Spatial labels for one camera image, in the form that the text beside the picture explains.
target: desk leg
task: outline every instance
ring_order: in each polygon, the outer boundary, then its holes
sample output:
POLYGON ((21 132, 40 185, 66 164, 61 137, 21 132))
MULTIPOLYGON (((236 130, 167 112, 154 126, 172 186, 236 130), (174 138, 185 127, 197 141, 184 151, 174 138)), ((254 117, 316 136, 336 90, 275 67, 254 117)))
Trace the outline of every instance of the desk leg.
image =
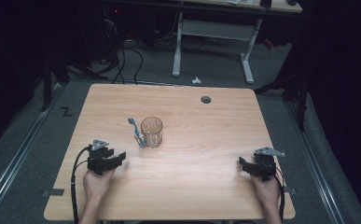
POLYGON ((256 25, 255 25, 255 27, 253 29, 253 33, 252 33, 251 38, 249 40, 249 44, 248 44, 247 49, 246 49, 246 53, 241 54, 243 71, 244 71, 244 75, 246 76, 247 84, 253 84, 254 83, 252 71, 250 70, 249 56, 250 56, 250 53, 252 52, 253 46, 254 46, 254 44, 256 42, 256 38, 257 38, 257 35, 258 35, 258 31, 259 31, 259 26, 261 25, 261 23, 262 23, 262 19, 259 19, 256 22, 256 25))
POLYGON ((180 76, 180 63, 181 63, 181 34, 183 28, 183 12, 179 12, 179 22, 177 24, 177 43, 176 51, 174 52, 174 70, 172 76, 180 76))

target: forearm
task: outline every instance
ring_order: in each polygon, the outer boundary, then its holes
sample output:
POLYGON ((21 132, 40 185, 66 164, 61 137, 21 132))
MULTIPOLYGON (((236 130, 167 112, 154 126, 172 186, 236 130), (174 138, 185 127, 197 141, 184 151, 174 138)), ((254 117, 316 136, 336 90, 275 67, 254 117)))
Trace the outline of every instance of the forearm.
POLYGON ((282 224, 276 204, 263 204, 262 207, 266 224, 282 224))
POLYGON ((96 223, 98 218, 99 207, 101 205, 101 199, 98 197, 88 199, 84 211, 82 212, 79 224, 93 224, 96 223))

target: toothbrush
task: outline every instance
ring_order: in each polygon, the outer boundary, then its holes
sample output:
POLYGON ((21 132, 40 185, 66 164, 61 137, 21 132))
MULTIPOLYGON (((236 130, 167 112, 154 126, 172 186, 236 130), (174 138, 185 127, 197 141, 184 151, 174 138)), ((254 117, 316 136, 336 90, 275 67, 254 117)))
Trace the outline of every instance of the toothbrush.
POLYGON ((128 119, 128 122, 129 122, 130 124, 133 124, 133 126, 134 126, 134 134, 135 134, 135 136, 136 136, 137 139, 138 139, 138 142, 139 142, 139 144, 140 144, 140 147, 145 147, 146 144, 145 144, 145 142, 143 141, 142 137, 141 137, 140 134, 139 134, 139 130, 137 129, 137 126, 136 126, 136 121, 134 121, 133 118, 129 118, 129 119, 128 119))

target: round black hole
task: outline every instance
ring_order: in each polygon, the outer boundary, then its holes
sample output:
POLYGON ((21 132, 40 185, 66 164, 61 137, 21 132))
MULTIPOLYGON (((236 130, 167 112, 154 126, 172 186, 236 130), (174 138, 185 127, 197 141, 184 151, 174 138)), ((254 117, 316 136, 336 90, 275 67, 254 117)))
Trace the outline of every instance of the round black hole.
POLYGON ((204 103, 204 104, 210 104, 212 102, 212 99, 209 97, 209 96, 202 96, 201 97, 201 101, 204 103))

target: light wood surface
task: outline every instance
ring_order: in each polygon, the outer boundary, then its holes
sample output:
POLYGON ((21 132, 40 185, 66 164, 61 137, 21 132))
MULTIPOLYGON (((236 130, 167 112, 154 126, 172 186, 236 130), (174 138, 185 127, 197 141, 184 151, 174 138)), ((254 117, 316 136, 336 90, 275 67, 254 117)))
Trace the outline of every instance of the light wood surface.
MULTIPOLYGON (((265 8, 259 5, 260 0, 253 0, 251 3, 247 3, 246 1, 241 1, 236 6, 232 3, 229 3, 228 0, 181 0, 181 2, 192 2, 192 3, 200 3, 200 4, 213 4, 213 5, 221 5, 228 7, 250 7, 255 9, 266 10, 265 8)), ((282 11, 282 12, 301 12, 302 7, 299 4, 295 6, 290 6, 287 4, 286 0, 272 0, 271 11, 282 11)))
MULTIPOLYGON (((99 214, 106 220, 263 218, 254 184, 238 163, 251 161, 257 148, 272 147, 252 90, 95 84, 90 88, 55 182, 63 196, 50 196, 45 218, 73 219, 72 166, 78 152, 94 138, 127 152, 117 168, 99 214), (202 96, 212 99, 201 102, 202 96), (158 148, 141 149, 127 118, 163 122, 158 148)), ((84 161, 88 153, 80 158, 84 161)), ((76 172, 76 197, 85 204, 82 178, 76 172)), ((285 195, 285 218, 295 210, 285 195)))

